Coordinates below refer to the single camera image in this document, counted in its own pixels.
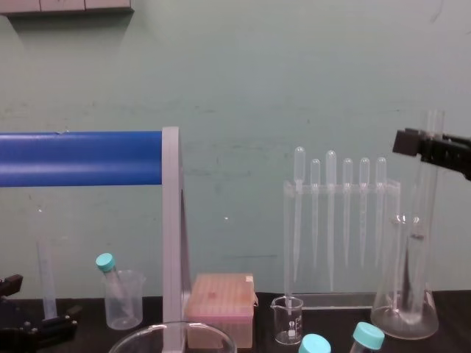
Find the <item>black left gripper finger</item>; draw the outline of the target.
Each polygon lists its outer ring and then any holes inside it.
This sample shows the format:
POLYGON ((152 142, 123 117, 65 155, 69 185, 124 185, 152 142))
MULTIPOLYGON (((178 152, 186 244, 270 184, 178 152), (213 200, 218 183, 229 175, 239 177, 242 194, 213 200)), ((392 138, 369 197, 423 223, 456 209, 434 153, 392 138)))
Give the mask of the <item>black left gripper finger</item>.
POLYGON ((443 140, 449 143, 457 143, 462 146, 470 146, 470 138, 450 134, 432 134, 425 130, 405 128, 405 132, 419 140, 443 140))

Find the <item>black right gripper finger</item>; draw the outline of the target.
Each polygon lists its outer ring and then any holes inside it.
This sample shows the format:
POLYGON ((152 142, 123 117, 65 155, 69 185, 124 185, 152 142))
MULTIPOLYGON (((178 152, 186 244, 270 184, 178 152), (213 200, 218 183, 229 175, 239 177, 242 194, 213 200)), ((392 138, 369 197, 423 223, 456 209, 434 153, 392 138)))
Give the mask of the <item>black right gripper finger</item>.
POLYGON ((419 155, 422 162, 459 172, 470 181, 470 146, 443 140, 419 140, 405 130, 397 130, 392 151, 410 157, 419 155))

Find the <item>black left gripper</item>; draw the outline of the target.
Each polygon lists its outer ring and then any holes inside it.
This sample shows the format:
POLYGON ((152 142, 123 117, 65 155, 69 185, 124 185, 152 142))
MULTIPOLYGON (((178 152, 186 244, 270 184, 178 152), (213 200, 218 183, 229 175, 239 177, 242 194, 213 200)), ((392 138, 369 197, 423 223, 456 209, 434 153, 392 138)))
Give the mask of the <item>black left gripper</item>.
MULTIPOLYGON (((13 274, 0 282, 1 304, 6 298, 21 290, 23 277, 13 274)), ((25 321, 21 328, 2 327, 0 343, 2 349, 22 349, 25 346, 51 346, 74 338, 82 314, 82 307, 75 305, 63 315, 40 321, 25 321)))

